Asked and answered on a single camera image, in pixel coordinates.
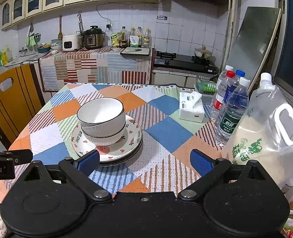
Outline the white ribbed bowl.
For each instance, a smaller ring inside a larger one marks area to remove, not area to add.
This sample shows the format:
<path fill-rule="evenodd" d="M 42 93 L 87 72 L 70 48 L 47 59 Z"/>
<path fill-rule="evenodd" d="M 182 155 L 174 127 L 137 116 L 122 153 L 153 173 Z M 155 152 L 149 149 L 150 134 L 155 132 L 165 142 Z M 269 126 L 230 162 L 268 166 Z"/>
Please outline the white ribbed bowl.
<path fill-rule="evenodd" d="M 125 130 L 125 112 L 112 120 L 93 126 L 80 124 L 83 134 L 97 145 L 111 145 L 119 140 Z"/>

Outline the white cutting board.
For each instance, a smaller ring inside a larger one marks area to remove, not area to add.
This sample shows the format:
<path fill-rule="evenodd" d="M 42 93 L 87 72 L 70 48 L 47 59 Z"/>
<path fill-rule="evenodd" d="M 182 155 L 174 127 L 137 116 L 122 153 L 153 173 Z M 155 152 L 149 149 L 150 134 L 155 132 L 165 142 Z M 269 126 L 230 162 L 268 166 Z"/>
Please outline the white cutting board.
<path fill-rule="evenodd" d="M 126 55 L 143 55 L 148 56 L 150 53 L 149 48 L 142 48 L 142 47 L 127 47 L 121 51 L 120 54 L 126 54 Z"/>

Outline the white rice cooker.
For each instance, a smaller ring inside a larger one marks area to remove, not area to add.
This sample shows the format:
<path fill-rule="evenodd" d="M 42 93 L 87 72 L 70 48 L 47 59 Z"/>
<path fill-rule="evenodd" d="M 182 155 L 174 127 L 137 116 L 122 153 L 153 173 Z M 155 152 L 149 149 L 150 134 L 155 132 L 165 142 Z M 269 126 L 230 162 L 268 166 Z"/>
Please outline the white rice cooker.
<path fill-rule="evenodd" d="M 62 42 L 64 52 L 77 51 L 82 46 L 82 35 L 80 33 L 65 35 L 63 36 Z"/>

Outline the pink bunny carrot plate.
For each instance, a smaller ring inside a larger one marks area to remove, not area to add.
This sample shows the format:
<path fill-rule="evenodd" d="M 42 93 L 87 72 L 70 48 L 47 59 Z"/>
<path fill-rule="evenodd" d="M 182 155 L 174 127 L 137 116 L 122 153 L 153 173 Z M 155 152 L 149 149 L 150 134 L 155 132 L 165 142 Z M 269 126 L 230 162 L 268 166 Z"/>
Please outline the pink bunny carrot plate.
<path fill-rule="evenodd" d="M 100 154 L 100 165 L 111 165 L 117 160 L 131 156 L 143 141 L 142 129 L 129 115 L 125 116 L 125 130 L 120 139 L 108 146 L 99 146 L 83 134 L 80 125 L 76 125 L 71 134 L 72 148 L 81 157 L 96 149 Z"/>

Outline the large white Morning Honey plate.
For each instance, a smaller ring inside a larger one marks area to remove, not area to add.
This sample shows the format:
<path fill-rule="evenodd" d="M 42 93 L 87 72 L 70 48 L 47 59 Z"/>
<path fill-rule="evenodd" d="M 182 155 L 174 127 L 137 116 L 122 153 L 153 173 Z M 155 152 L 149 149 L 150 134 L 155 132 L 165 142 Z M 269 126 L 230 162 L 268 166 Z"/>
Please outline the large white Morning Honey plate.
<path fill-rule="evenodd" d="M 136 154 L 136 152 L 137 152 L 138 149 L 141 147 L 141 145 L 142 145 L 142 142 L 141 142 L 141 144 L 139 145 L 139 147 L 134 151 L 134 153 L 133 153 L 131 156 L 126 156 L 124 160 L 117 160 L 116 162 L 112 163 L 111 165 L 100 165 L 100 163 L 99 163 L 99 166 L 101 166 L 101 167 L 108 167 L 108 166 L 112 166 L 112 165 L 120 164 L 120 163 L 122 163 L 122 162 L 128 160 L 128 159 L 131 158 L 132 156 L 134 156 L 134 154 Z"/>

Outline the striped counter cloth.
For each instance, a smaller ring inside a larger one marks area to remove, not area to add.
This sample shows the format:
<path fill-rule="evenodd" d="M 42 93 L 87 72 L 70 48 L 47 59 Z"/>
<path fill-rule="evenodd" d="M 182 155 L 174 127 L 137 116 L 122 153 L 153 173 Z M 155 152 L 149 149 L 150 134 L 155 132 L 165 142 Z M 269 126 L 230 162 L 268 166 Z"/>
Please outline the striped counter cloth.
<path fill-rule="evenodd" d="M 120 54 L 123 49 L 49 53 L 39 59 L 42 88 L 55 92 L 68 83 L 150 84 L 154 50 L 143 56 Z"/>

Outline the bag of rice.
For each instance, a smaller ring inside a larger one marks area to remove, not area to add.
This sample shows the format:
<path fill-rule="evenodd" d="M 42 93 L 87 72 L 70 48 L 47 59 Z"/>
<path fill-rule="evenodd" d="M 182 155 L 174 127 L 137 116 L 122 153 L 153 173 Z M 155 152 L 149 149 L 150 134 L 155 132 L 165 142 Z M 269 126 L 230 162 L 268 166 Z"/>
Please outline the bag of rice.
<path fill-rule="evenodd" d="M 279 187 L 293 177 L 293 108 L 269 73 L 262 73 L 259 88 L 222 149 L 234 164 L 257 160 Z"/>

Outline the black pressure cooker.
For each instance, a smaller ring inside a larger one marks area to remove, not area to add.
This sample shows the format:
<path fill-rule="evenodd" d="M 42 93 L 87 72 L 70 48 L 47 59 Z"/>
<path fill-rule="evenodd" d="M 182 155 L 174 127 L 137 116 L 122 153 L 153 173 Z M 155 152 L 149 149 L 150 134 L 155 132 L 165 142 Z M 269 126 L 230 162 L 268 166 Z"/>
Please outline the black pressure cooker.
<path fill-rule="evenodd" d="M 84 32 L 84 41 L 86 49 L 98 49 L 103 47 L 104 32 L 97 25 L 90 26 Z"/>

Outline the orange wooden chair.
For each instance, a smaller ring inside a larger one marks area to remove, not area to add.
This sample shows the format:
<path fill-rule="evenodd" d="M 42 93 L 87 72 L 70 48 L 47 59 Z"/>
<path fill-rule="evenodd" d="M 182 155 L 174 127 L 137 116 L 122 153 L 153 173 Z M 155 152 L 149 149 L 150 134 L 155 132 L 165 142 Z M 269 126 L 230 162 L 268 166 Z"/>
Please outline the orange wooden chair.
<path fill-rule="evenodd" d="M 0 74 L 0 141 L 5 148 L 10 147 L 44 105 L 33 64 Z"/>

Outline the white cap water bottle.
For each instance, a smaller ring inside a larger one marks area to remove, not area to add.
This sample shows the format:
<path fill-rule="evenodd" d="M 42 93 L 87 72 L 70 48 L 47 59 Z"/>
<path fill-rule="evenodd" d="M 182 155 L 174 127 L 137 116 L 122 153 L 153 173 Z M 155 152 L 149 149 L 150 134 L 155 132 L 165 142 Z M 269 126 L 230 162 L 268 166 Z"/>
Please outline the white cap water bottle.
<path fill-rule="evenodd" d="M 225 91 L 226 91 L 226 79 L 227 79 L 227 71 L 233 71 L 233 67 L 230 65 L 226 65 L 224 71 L 222 71 L 218 77 L 217 83 L 216 83 L 216 89 L 217 89 L 217 93 L 219 95 L 221 95 L 222 97 L 224 97 L 225 95 Z"/>

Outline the green label water bottle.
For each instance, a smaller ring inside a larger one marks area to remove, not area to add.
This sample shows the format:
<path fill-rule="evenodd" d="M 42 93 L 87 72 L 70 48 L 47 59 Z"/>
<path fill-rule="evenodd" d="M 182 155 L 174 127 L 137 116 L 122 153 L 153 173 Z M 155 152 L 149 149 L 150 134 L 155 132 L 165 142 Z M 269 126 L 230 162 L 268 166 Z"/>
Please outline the green label water bottle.
<path fill-rule="evenodd" d="M 227 102 L 224 102 L 225 106 L 216 121 L 216 143 L 220 147 L 226 145 L 248 107 L 250 82 L 241 77 L 237 87 L 227 97 Z"/>

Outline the blue cap water bottle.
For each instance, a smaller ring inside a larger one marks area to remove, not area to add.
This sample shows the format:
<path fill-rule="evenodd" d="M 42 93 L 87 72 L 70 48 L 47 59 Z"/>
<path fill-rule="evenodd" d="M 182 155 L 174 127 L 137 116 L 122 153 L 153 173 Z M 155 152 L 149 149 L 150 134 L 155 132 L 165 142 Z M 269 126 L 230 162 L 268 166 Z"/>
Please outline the blue cap water bottle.
<path fill-rule="evenodd" d="M 230 98 L 230 95 L 234 92 L 234 90 L 239 85 L 239 80 L 241 77 L 245 76 L 245 72 L 242 70 L 236 70 L 235 76 L 229 80 L 229 83 L 226 88 L 226 92 L 224 95 L 224 104 L 226 104 Z"/>

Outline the white bowl black rim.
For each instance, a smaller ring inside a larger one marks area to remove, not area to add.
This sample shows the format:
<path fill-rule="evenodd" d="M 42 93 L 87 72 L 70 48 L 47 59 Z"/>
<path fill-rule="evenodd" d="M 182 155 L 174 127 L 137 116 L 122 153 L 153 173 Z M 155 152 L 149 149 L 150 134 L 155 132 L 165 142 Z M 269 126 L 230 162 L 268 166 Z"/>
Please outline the white bowl black rim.
<path fill-rule="evenodd" d="M 85 126 L 94 126 L 113 120 L 124 111 L 121 101 L 115 98 L 97 98 L 84 103 L 77 111 L 77 118 Z"/>

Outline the red cap water bottle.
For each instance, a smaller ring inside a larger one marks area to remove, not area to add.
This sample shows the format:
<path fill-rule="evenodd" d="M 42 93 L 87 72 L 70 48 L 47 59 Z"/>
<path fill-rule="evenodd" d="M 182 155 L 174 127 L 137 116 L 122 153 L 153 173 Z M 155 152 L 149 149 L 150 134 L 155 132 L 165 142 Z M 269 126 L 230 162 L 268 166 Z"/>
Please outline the red cap water bottle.
<path fill-rule="evenodd" d="M 228 82 L 231 78 L 233 78 L 235 76 L 235 72 L 234 71 L 227 71 L 227 79 L 226 79 L 226 84 L 228 85 Z M 222 97 L 221 95 L 219 95 L 217 92 L 214 94 L 213 100 L 212 100 L 212 104 L 211 104 L 211 114 L 210 114 L 210 120 L 215 123 L 217 120 L 217 117 L 220 113 L 220 110 L 222 108 L 223 105 L 223 101 L 224 101 L 224 97 Z"/>

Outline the black gas stove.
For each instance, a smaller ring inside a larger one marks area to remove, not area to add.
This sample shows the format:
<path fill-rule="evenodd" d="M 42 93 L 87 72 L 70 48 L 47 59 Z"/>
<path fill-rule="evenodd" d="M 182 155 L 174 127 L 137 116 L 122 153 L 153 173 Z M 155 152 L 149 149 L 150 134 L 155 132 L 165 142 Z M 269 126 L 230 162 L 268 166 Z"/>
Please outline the black gas stove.
<path fill-rule="evenodd" d="M 207 74 L 218 73 L 218 68 L 208 59 L 200 58 L 196 55 L 190 57 L 160 51 L 157 51 L 156 53 L 154 66 Z"/>

